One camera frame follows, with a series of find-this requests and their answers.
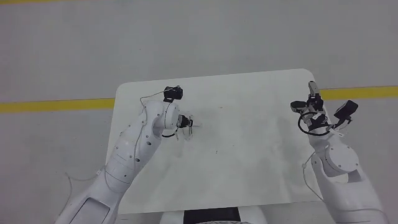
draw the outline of wire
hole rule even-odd
[[[65,172],[65,175],[68,177],[68,181],[69,181],[69,196],[67,198],[67,201],[65,202],[65,205],[63,206],[62,210],[60,211],[60,213],[58,214],[58,216],[61,215],[61,213],[66,209],[68,202],[70,201],[70,197],[72,197],[72,192],[73,192],[73,186],[72,186],[72,180],[74,181],[79,181],[79,182],[85,182],[85,181],[89,181],[89,180],[93,180],[94,178],[96,178],[98,176],[98,174],[95,174],[94,176],[87,178],[87,179],[77,179],[76,177],[72,177],[70,176],[67,172]]]
[[[314,156],[315,155],[315,151],[311,154],[311,156],[307,159],[307,161],[305,161],[305,163],[304,164],[302,164],[302,168],[303,168],[303,179],[304,179],[304,182],[305,182],[305,185],[312,191],[312,193],[314,193],[327,207],[330,207],[330,208],[334,208],[336,211],[339,211],[339,212],[359,212],[359,211],[376,211],[376,212],[380,212],[380,213],[382,213],[383,214],[383,216],[384,216],[384,218],[386,219],[386,221],[387,221],[387,224],[390,224],[390,221],[389,221],[389,219],[388,219],[388,216],[387,216],[387,214],[384,212],[384,211],[382,211],[382,210],[380,210],[380,209],[378,209],[378,208],[359,208],[359,209],[354,209],[354,210],[343,210],[343,209],[339,209],[339,208],[336,208],[336,207],[334,207],[334,206],[331,206],[331,205],[328,205],[325,201],[324,201],[324,199],[321,197],[321,196],[319,196],[310,186],[309,186],[309,184],[307,183],[307,179],[305,178],[305,168],[307,167],[307,163],[309,162],[309,160],[312,158],[312,156]]]
[[[176,128],[176,130],[174,131],[173,134],[170,134],[170,135],[163,135],[163,134],[162,134],[162,137],[163,137],[163,138],[171,138],[172,136],[175,136],[175,133],[177,133],[177,131],[178,131],[178,124],[177,124],[177,128]]]
[[[325,136],[325,135],[330,133],[330,131],[325,131],[324,133],[310,133],[308,131],[304,131],[304,129],[301,127],[301,120],[303,120],[304,116],[309,115],[309,114],[318,114],[318,113],[314,112],[314,111],[309,111],[309,112],[306,112],[306,113],[303,113],[303,114],[300,115],[300,117],[298,118],[297,126],[298,126],[298,128],[300,129],[301,132],[303,132],[303,133],[305,133],[307,135],[318,136],[318,137]],[[341,126],[345,121],[346,121],[345,119],[339,119],[339,121],[336,124],[331,124],[331,125],[324,124],[324,125],[322,125],[320,127],[330,127],[332,129],[335,129],[335,128]]]
[[[305,134],[307,134],[307,135],[311,135],[311,136],[324,136],[324,135],[327,135],[327,134],[329,134],[330,132],[329,131],[326,131],[326,132],[324,132],[324,133],[310,133],[310,132],[308,132],[308,131],[304,131],[304,129],[301,127],[301,120],[303,120],[303,118],[304,118],[304,116],[306,116],[306,115],[309,115],[309,114],[318,114],[317,112],[314,112],[314,111],[309,111],[309,112],[306,112],[306,113],[303,113],[303,114],[301,114],[300,115],[300,117],[298,118],[298,122],[297,122],[297,126],[298,126],[298,128],[300,129],[300,131],[302,131],[303,133],[305,133]]]
[[[71,177],[69,177],[68,173],[65,173],[65,175],[68,177],[68,181],[69,181],[69,196],[67,198],[67,201],[65,202],[63,208],[61,209],[60,213],[58,214],[58,216],[61,215],[61,213],[66,209],[68,202],[70,201],[70,197],[72,197],[72,181],[70,180]]]
[[[145,122],[142,122],[141,130],[140,130],[139,135],[138,135],[138,138],[137,138],[137,140],[136,140],[136,144],[134,145],[134,161],[136,160],[137,144],[138,144],[139,138],[141,137],[141,135],[142,135],[142,130],[144,129],[144,126],[147,124],[147,120],[148,120],[147,109],[146,109],[144,103],[142,102],[142,99],[144,99],[144,98],[150,98],[150,97],[152,97],[152,96],[158,95],[158,94],[163,93],[163,92],[165,92],[165,91],[173,90],[174,88],[175,88],[175,87],[169,88],[169,89],[164,90],[164,91],[160,91],[160,92],[155,93],[155,94],[153,94],[153,95],[144,96],[144,97],[139,98],[139,101],[141,102],[141,105],[142,105],[142,107],[143,107],[143,109],[144,109],[144,112],[145,112]],[[117,194],[123,192],[124,190],[123,190],[123,191],[120,191],[120,192],[114,191],[114,190],[109,186],[108,180],[106,179],[106,173],[108,173],[108,172],[106,171],[106,166],[103,166],[103,167],[101,168],[101,170],[102,170],[102,169],[104,170],[105,183],[106,183],[106,185],[108,186],[108,189],[110,189],[110,191],[112,191],[112,192],[114,192],[114,193],[117,193]],[[62,214],[62,212],[66,209],[66,207],[67,207],[67,205],[68,205],[68,202],[70,201],[70,198],[71,198],[71,196],[72,196],[73,186],[72,186],[72,181],[71,181],[71,179],[72,179],[72,180],[75,180],[75,181],[84,182],[84,181],[92,180],[92,179],[94,179],[94,178],[96,178],[96,177],[98,176],[98,175],[96,174],[96,175],[94,175],[93,177],[90,177],[90,178],[87,178],[87,179],[77,179],[77,178],[75,178],[75,177],[71,177],[68,173],[65,173],[65,175],[68,177],[68,181],[69,181],[69,196],[68,196],[68,199],[67,199],[67,201],[65,202],[65,205],[63,206],[62,210],[61,210],[60,213],[58,214],[58,216],[60,216],[60,215]]]

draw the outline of concrete floor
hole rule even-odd
[[[396,0],[89,0],[1,5],[0,101],[110,98],[124,82],[307,68],[321,88],[397,85]],[[358,100],[345,141],[398,222],[398,99]],[[329,111],[342,102],[329,101]],[[111,110],[0,114],[0,223],[52,223],[68,172],[106,155]],[[73,194],[89,182],[73,183]],[[270,223],[332,223],[321,203]],[[156,223],[159,214],[121,216]]]

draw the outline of white table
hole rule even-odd
[[[139,98],[180,85],[180,110],[202,122],[189,141],[168,138],[126,192],[119,213],[318,200],[301,164],[312,153],[290,102],[308,98],[304,69],[122,84],[116,92],[107,159],[141,112]],[[153,99],[162,100],[163,95]],[[308,183],[319,191],[311,169]]]

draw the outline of cable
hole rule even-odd
[[[68,174],[68,172],[65,172],[65,175],[68,177],[68,181],[69,181],[69,196],[67,198],[67,201],[65,202],[65,205],[63,206],[62,210],[60,211],[60,213],[58,214],[58,216],[61,215],[61,213],[66,209],[68,202],[70,201],[70,197],[72,197],[72,192],[73,192],[73,186],[72,186],[72,181],[71,180],[75,180],[75,181],[79,181],[79,182],[84,182],[84,181],[89,181],[89,180],[93,180],[94,178],[96,178],[98,176],[98,174],[95,174],[94,176],[87,178],[87,179],[77,179],[76,177],[72,177]]]
[[[304,131],[304,129],[301,127],[300,123],[301,123],[301,120],[303,120],[304,116],[309,115],[309,114],[318,114],[318,113],[314,112],[314,111],[309,111],[309,112],[306,112],[306,113],[303,113],[303,114],[300,115],[300,117],[298,118],[297,126],[298,126],[298,128],[300,129],[301,132],[303,132],[303,133],[305,133],[307,135],[318,136],[318,137],[325,136],[325,135],[330,133],[329,131],[325,131],[324,133],[310,133],[308,131]],[[331,124],[331,125],[324,124],[324,125],[322,125],[320,127],[330,127],[331,129],[335,129],[335,128],[341,126],[345,121],[346,121],[345,119],[339,119],[339,121],[336,124]]]
[[[336,207],[334,207],[334,206],[331,206],[331,205],[328,205],[325,201],[324,201],[324,199],[321,197],[321,196],[319,196],[310,186],[309,186],[309,184],[307,183],[307,180],[306,180],[306,178],[305,178],[305,173],[304,173],[304,170],[305,170],[305,168],[307,167],[307,163],[309,162],[309,160],[312,158],[312,156],[314,156],[315,155],[315,151],[311,154],[311,156],[307,159],[307,161],[305,161],[305,163],[304,164],[302,164],[302,168],[303,168],[303,178],[304,178],[304,182],[305,182],[305,185],[327,206],[327,207],[331,207],[331,208],[334,208],[336,211],[339,211],[339,212],[359,212],[359,211],[376,211],[376,212],[380,212],[380,213],[382,213],[383,214],[383,216],[384,216],[384,218],[386,219],[386,221],[387,221],[387,224],[390,224],[390,221],[389,221],[389,219],[388,219],[388,216],[387,216],[387,214],[384,212],[384,211],[382,211],[382,210],[380,210],[380,209],[378,209],[378,208],[359,208],[359,209],[354,209],[354,210],[343,210],[343,209],[339,209],[339,208],[336,208]]]
[[[178,124],[177,124],[177,128],[176,128],[176,130],[174,131],[173,134],[170,134],[170,135],[163,135],[163,134],[162,134],[162,137],[163,137],[163,138],[171,138],[172,136],[175,136],[175,133],[177,133],[177,131],[178,131]]]
[[[324,132],[324,133],[310,133],[310,132],[308,132],[308,131],[304,131],[304,129],[301,127],[301,124],[300,124],[300,123],[301,123],[301,120],[303,120],[304,116],[309,115],[309,114],[318,114],[318,113],[317,113],[317,112],[314,112],[314,111],[309,111],[309,112],[306,112],[306,113],[301,114],[300,117],[298,118],[298,122],[297,122],[297,126],[298,126],[298,128],[300,129],[300,131],[302,131],[303,133],[305,133],[305,134],[307,134],[307,135],[318,136],[318,137],[324,136],[324,135],[327,135],[327,134],[330,133],[329,131],[326,131],[326,132]]]
[[[72,187],[72,181],[70,180],[70,177],[69,177],[68,173],[65,173],[65,175],[67,175],[68,181],[69,181],[69,196],[68,196],[67,201],[65,202],[63,208],[61,209],[60,213],[58,214],[58,217],[59,217],[59,216],[61,215],[61,213],[66,209],[66,207],[67,207],[67,205],[68,205],[68,202],[70,201],[70,197],[72,197],[72,189],[73,189],[73,187]]]

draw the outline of black cable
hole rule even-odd
[[[177,128],[176,128],[176,130],[175,130],[175,132],[173,133],[173,134],[170,134],[170,135],[163,135],[162,134],[162,137],[163,138],[171,138],[172,136],[175,136],[175,133],[178,131],[178,126],[177,126]]]
[[[300,131],[302,131],[303,133],[305,133],[305,134],[307,134],[307,135],[311,135],[311,136],[318,136],[318,137],[321,137],[321,136],[324,136],[324,135],[327,135],[327,134],[329,134],[330,132],[329,131],[326,131],[326,132],[324,132],[324,133],[310,133],[310,132],[308,132],[308,131],[304,131],[304,129],[301,127],[301,120],[303,120],[303,118],[306,116],[306,115],[308,115],[308,114],[318,114],[317,112],[314,112],[314,111],[309,111],[309,112],[307,112],[307,113],[303,113],[303,114],[301,114],[300,115],[300,117],[298,118],[298,122],[297,122],[297,126],[298,126],[298,128],[300,129]]]
[[[301,120],[303,120],[303,117],[304,117],[304,116],[309,115],[309,114],[318,114],[318,113],[317,113],[317,112],[314,112],[314,111],[309,111],[309,112],[307,112],[307,113],[301,114],[300,117],[298,118],[298,123],[297,123],[297,126],[298,126],[298,128],[300,129],[300,131],[302,131],[303,133],[305,133],[305,134],[307,134],[307,135],[317,136],[317,137],[321,137],[321,136],[324,136],[324,135],[327,135],[327,134],[330,133],[329,131],[326,131],[326,132],[324,132],[324,133],[319,133],[319,134],[318,134],[318,133],[310,133],[310,132],[308,132],[308,131],[304,131],[303,128],[301,127],[300,122],[301,122]],[[341,126],[345,121],[346,121],[345,119],[339,119],[338,122],[337,122],[336,124],[332,124],[332,125],[331,125],[331,128],[335,129],[335,128]],[[328,124],[325,124],[325,125],[320,126],[320,127],[328,127],[328,126],[329,126]]]
[[[163,137],[163,138],[171,138],[172,136],[175,136],[175,133],[173,133],[173,134],[171,134],[171,135],[163,135],[163,134],[162,134],[162,137]]]

